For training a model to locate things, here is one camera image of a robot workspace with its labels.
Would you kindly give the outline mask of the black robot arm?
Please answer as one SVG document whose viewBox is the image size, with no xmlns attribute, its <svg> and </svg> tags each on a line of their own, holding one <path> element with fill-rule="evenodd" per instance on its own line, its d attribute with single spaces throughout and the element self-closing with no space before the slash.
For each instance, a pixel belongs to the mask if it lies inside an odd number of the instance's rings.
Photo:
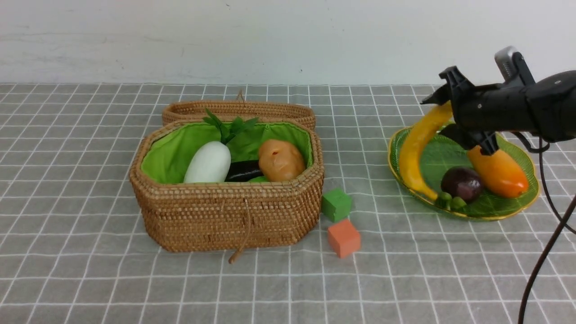
<svg viewBox="0 0 576 324">
<path fill-rule="evenodd" d="M 474 85 L 455 66 L 440 73 L 445 84 L 428 95 L 422 104 L 452 105 L 454 125 L 440 134 L 465 150 L 476 146 L 481 154 L 491 156 L 499 150 L 496 132 L 510 132 L 531 153 L 522 132 L 548 143 L 575 138 L 575 72 L 560 72 L 537 83 L 523 85 L 515 76 L 504 83 Z"/>
</svg>

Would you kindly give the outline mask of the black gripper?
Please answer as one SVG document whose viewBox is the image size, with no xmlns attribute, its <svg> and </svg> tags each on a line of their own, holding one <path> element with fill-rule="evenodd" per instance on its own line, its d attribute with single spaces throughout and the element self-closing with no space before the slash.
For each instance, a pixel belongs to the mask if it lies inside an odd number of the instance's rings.
<svg viewBox="0 0 576 324">
<path fill-rule="evenodd" d="M 476 87 L 457 66 L 445 68 L 439 76 L 445 84 L 420 101 L 420 105 L 444 105 L 452 101 L 456 124 L 446 125 L 439 134 L 464 150 L 479 146 L 482 155 L 491 156 L 499 150 L 494 131 L 534 131 L 534 118 L 527 102 L 527 91 L 532 85 Z"/>
</svg>

